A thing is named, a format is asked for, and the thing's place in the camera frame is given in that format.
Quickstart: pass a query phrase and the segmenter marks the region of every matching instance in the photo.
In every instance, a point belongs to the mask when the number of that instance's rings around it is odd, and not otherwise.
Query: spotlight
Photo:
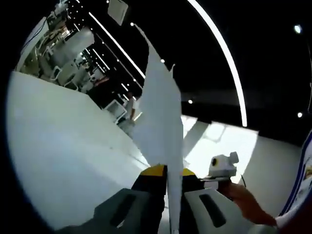
[[[299,24],[295,25],[295,26],[293,27],[293,29],[294,29],[294,31],[295,31],[297,34],[300,34],[301,31],[302,31],[302,28],[301,28],[301,26],[300,26]]]

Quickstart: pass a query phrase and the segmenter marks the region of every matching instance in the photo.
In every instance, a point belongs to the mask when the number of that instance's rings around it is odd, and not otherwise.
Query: curved led light strip
[[[125,55],[125,57],[129,60],[129,62],[135,67],[135,69],[140,73],[140,75],[145,79],[144,73],[139,69],[139,67],[133,62],[133,60],[129,57],[129,55],[124,51],[124,49],[119,45],[119,43],[113,38],[113,36],[104,28],[104,26],[98,21],[97,18],[89,12],[89,15],[97,22],[97,24],[104,30],[104,32],[109,36],[109,38],[115,43],[115,45],[121,50],[121,52]]]
[[[245,100],[244,100],[244,95],[243,95],[243,89],[242,89],[242,85],[240,83],[240,79],[238,76],[238,72],[237,69],[235,67],[235,63],[234,60],[232,58],[232,55],[230,53],[230,50],[227,46],[227,44],[225,43],[225,40],[223,39],[221,33],[219,32],[217,26],[215,25],[215,23],[212,21],[212,19],[208,16],[207,12],[205,12],[205,10],[199,5],[199,3],[196,0],[187,0],[192,7],[195,8],[195,10],[200,14],[200,16],[204,19],[204,21],[206,22],[206,24],[209,26],[209,28],[211,29],[212,33],[214,34],[215,38],[217,39],[224,55],[225,58],[229,64],[233,79],[234,79],[234,83],[235,83],[235,87],[236,87],[236,91],[237,91],[237,96],[238,96],[238,102],[240,105],[240,113],[242,115],[242,125],[244,127],[247,127],[247,115],[246,115],[246,106],[245,106]]]

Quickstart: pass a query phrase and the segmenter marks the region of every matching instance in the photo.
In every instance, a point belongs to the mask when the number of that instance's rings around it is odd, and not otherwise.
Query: hand
[[[255,197],[243,185],[220,182],[218,191],[240,208],[244,218],[255,224],[276,226],[276,220],[261,209]]]

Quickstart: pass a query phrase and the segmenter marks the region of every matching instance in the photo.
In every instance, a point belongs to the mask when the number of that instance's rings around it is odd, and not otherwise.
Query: white paper
[[[182,193],[181,93],[155,48],[138,30],[147,40],[149,57],[140,99],[142,120],[134,127],[133,140],[151,166],[168,166],[169,216],[174,233],[179,228]]]

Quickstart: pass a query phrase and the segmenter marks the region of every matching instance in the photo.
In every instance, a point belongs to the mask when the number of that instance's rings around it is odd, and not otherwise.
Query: ceiling
[[[129,83],[130,89],[139,92],[133,78],[143,86],[143,77],[88,12],[142,72],[148,46],[130,22],[145,32],[168,69],[175,64],[174,79],[181,91],[183,114],[204,122],[242,125],[234,79],[224,53],[187,0],[126,0],[130,8],[122,26],[107,14],[105,0],[79,1],[69,1],[69,11],[75,17],[72,22],[92,28],[98,35],[92,48],[123,74],[120,79]],[[312,127],[307,113],[312,80],[308,2],[197,1],[218,27],[234,59],[246,103],[247,127],[258,130],[261,136],[301,145]],[[302,34],[295,33],[296,24],[301,25]]]

